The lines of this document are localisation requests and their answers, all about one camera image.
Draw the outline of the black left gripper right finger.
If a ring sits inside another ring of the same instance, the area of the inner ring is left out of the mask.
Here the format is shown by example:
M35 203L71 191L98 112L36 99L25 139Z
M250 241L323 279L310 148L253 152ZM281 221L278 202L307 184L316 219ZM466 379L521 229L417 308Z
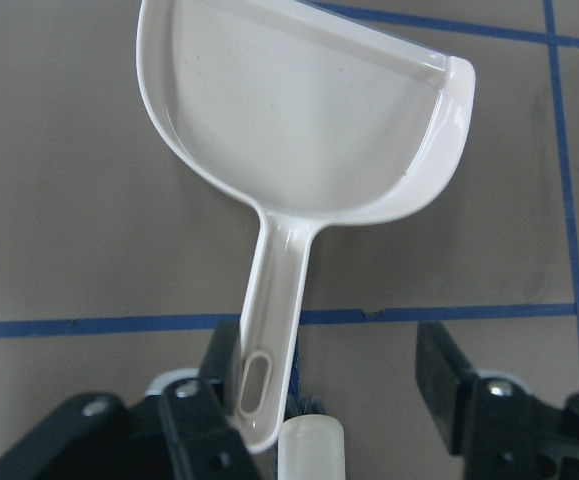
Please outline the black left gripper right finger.
M579 393L563 407L517 377L472 366L438 322L417 327L415 378L466 479L579 479Z

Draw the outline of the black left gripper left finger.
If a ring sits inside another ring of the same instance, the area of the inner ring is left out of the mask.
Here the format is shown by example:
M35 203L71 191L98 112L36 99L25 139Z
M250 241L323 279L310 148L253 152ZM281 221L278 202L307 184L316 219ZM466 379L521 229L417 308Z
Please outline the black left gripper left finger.
M175 479L258 479L235 413L240 332L235 320L215 328L199 373L163 388L159 416Z

